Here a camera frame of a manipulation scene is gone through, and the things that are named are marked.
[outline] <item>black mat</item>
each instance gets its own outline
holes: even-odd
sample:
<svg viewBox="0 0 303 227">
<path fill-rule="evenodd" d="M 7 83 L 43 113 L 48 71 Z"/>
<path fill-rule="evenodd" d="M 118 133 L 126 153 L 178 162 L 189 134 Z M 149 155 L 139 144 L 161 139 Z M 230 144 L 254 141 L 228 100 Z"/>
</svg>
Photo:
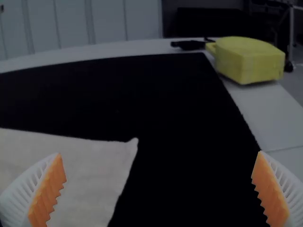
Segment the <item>black mat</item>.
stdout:
<svg viewBox="0 0 303 227">
<path fill-rule="evenodd" d="M 201 53 L 1 74 L 0 127 L 138 137 L 110 227 L 266 225 L 250 179 L 259 146 Z"/>
</svg>

